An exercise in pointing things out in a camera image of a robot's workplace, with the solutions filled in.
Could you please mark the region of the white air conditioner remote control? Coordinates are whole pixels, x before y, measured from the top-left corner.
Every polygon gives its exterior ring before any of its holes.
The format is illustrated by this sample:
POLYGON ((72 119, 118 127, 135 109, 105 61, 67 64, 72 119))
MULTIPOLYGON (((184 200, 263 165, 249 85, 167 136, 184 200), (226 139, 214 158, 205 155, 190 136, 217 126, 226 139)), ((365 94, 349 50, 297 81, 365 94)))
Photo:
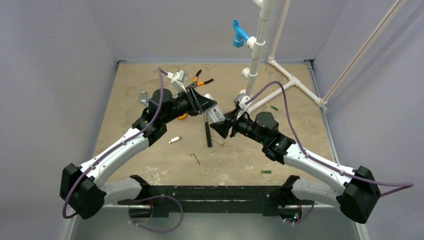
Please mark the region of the white air conditioner remote control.
POLYGON ((222 122, 225 120, 225 116, 222 113, 221 109, 218 107, 218 105, 215 105, 214 107, 204 112, 203 117, 206 124, 209 123, 208 118, 211 119, 211 123, 222 122))

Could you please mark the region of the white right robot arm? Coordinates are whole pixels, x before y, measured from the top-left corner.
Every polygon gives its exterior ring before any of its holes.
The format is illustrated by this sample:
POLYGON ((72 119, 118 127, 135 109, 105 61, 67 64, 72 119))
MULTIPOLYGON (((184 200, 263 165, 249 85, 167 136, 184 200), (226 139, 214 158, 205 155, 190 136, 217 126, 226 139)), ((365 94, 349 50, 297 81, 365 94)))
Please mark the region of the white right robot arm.
POLYGON ((296 179, 281 189, 280 196, 288 204, 296 200, 309 200, 338 207, 349 219, 365 224, 381 191, 374 183, 368 168, 357 169, 332 162, 300 146, 294 139, 279 131, 279 123, 270 112, 260 112, 255 119, 247 114, 240 118, 228 112, 224 121, 210 127, 222 138, 241 134, 262 145, 261 151, 271 161, 301 170, 319 182, 296 179))

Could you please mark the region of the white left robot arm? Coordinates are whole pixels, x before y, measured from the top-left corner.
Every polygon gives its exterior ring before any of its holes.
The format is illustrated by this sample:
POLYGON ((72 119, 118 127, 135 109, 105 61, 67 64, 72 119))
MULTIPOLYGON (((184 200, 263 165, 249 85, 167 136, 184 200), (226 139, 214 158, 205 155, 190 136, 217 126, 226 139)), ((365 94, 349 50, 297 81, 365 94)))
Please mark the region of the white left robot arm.
POLYGON ((67 165, 61 176, 59 195, 64 200, 62 216, 71 207, 83 219, 94 216, 103 206, 132 200, 138 205, 146 203, 149 191, 143 179, 133 175, 122 181, 107 183, 109 177, 138 153, 151 147, 167 132, 167 123, 188 114, 202 115, 217 102, 187 87, 177 97, 170 90, 157 89, 142 115, 127 132, 99 155, 79 166, 67 165))

